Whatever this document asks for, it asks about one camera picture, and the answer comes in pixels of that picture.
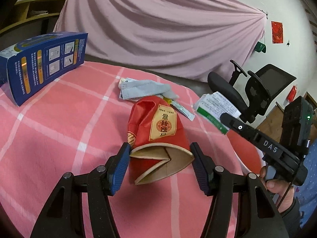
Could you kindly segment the right hand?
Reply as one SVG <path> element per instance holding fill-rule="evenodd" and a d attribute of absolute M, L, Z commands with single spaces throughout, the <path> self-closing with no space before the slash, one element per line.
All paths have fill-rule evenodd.
<path fill-rule="evenodd" d="M 265 181 L 264 177 L 266 176 L 266 167 L 262 167 L 260 170 L 260 179 L 266 189 L 274 194 L 278 194 L 279 198 L 276 202 L 276 205 L 279 206 L 279 213 L 285 212 L 287 209 L 291 207 L 294 200 L 294 187 L 290 187 L 289 189 L 288 182 L 284 180 L 272 179 Z"/>

